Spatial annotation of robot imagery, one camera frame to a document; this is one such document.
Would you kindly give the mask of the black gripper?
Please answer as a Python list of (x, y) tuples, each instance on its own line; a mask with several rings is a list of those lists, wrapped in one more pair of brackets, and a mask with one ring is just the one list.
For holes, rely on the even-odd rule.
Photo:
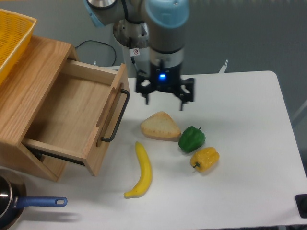
[(154, 91), (174, 94), (180, 102), (180, 111), (188, 102), (194, 102), (194, 78), (181, 79), (182, 64), (166, 68), (164, 62), (157, 66), (150, 62), (150, 74), (143, 70), (137, 71), (135, 92), (145, 98), (149, 104), (149, 94)]

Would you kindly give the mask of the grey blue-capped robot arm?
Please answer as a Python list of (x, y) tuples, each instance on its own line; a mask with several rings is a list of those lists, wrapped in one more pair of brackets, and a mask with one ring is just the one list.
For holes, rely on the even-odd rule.
[(194, 101), (193, 78), (182, 79), (186, 0), (85, 0), (96, 27), (113, 25), (125, 63), (146, 100), (154, 91), (171, 93), (181, 105)]

